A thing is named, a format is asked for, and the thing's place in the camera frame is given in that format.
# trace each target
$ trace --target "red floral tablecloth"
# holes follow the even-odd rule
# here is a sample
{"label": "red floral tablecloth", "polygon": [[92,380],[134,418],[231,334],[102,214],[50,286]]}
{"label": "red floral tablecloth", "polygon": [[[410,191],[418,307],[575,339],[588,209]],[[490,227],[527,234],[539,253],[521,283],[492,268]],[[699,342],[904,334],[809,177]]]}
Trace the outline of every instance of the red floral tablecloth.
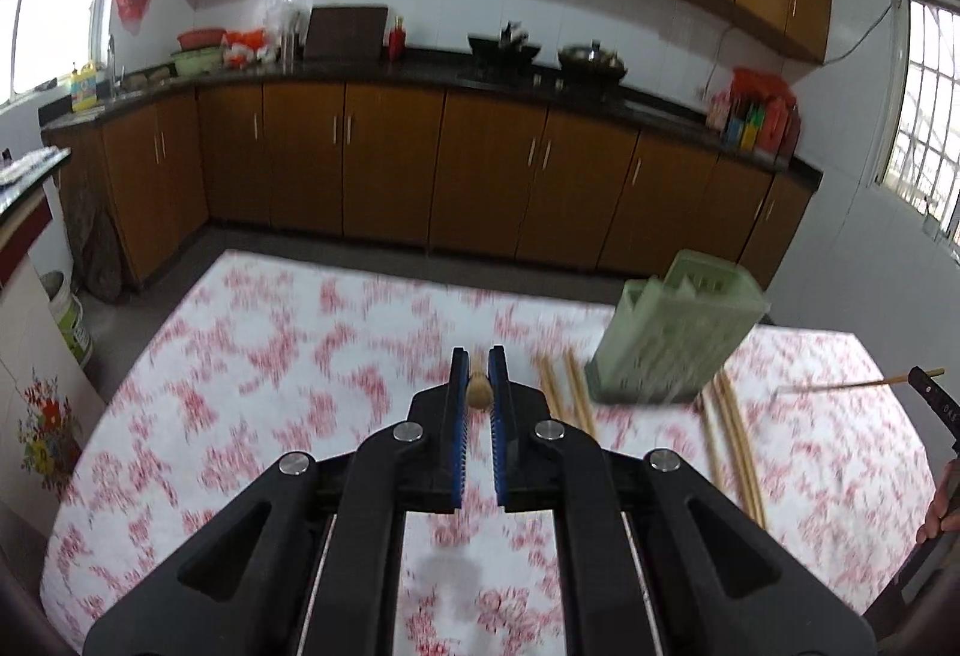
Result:
{"label": "red floral tablecloth", "polygon": [[[93,621],[287,450],[347,453],[445,381],[450,352],[493,344],[515,381],[536,354],[582,360],[613,309],[226,253],[137,361],[89,440],[56,518],[42,601],[78,649]],[[752,438],[770,532],[857,611],[904,560],[933,491],[888,388],[773,397],[880,375],[848,334],[757,327],[727,372]],[[709,474],[699,415],[599,408],[603,445],[677,450]],[[730,458],[719,439],[725,485]],[[563,654],[548,514],[496,507],[487,416],[472,413],[454,516],[407,519],[397,654]]]}

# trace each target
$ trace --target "gray floor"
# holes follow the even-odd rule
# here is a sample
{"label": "gray floor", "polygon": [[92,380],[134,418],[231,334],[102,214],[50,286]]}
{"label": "gray floor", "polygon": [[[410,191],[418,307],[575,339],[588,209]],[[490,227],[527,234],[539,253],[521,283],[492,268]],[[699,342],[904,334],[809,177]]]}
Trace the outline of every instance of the gray floor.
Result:
{"label": "gray floor", "polygon": [[613,304],[623,289],[622,279],[594,274],[568,274],[417,250],[394,250],[211,226],[203,230],[143,293],[130,296],[128,301],[119,305],[104,304],[89,295],[80,296],[86,326],[94,340],[94,354],[86,373],[105,400],[112,398],[160,325],[224,250],[246,250],[323,266],[389,274],[391,277],[571,301]]}

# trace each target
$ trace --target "white bucket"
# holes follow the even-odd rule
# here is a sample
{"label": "white bucket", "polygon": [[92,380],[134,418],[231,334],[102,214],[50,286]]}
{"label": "white bucket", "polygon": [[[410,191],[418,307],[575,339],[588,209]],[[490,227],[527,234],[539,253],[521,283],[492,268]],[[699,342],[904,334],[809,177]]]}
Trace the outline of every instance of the white bucket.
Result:
{"label": "white bucket", "polygon": [[63,272],[47,272],[40,277],[40,282],[50,298],[50,314],[64,335],[66,346],[80,365],[86,366],[93,354],[93,340],[83,325],[83,304],[70,293]]}

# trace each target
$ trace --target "human hand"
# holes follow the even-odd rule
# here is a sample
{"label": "human hand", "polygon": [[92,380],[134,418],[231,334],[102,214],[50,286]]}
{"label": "human hand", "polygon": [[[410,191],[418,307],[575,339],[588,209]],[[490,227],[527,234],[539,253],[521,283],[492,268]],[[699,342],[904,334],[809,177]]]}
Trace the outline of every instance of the human hand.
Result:
{"label": "human hand", "polygon": [[937,486],[937,492],[933,495],[933,501],[930,502],[926,510],[926,519],[923,525],[917,531],[917,544],[923,544],[927,540],[932,540],[944,531],[960,531],[960,512],[954,512],[948,517],[947,506],[949,506],[949,488],[950,476],[954,468],[960,464],[960,461],[952,461],[944,469],[943,476]]}

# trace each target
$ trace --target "chopstick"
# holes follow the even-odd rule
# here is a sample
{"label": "chopstick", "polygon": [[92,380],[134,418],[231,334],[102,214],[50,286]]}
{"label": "chopstick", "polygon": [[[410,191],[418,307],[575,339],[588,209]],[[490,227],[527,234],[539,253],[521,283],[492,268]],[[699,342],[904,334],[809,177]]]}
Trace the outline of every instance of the chopstick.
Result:
{"label": "chopstick", "polygon": [[[939,378],[939,376],[947,373],[946,369],[930,369],[925,372],[929,378]],[[785,388],[776,389],[777,394],[815,394],[822,393],[824,391],[849,391],[853,388],[877,388],[882,385],[898,385],[901,382],[906,382],[909,378],[910,373],[906,372],[902,375],[892,376],[891,378],[884,379],[872,379],[871,381],[866,382],[835,382],[830,385],[787,385]]]}

